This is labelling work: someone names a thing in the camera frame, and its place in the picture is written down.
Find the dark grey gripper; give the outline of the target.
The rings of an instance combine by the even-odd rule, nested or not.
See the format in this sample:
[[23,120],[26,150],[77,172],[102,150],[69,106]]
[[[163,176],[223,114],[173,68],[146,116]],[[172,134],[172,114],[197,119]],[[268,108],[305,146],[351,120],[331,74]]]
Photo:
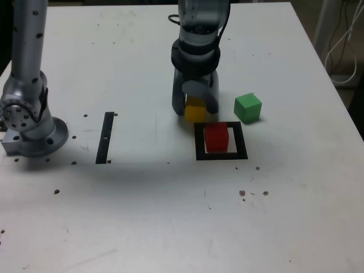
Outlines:
[[203,100],[210,114],[217,114],[219,111],[218,91],[219,81],[216,71],[205,76],[194,76],[181,74],[175,70],[172,89],[173,110],[177,115],[184,115],[185,99],[186,95],[189,95]]

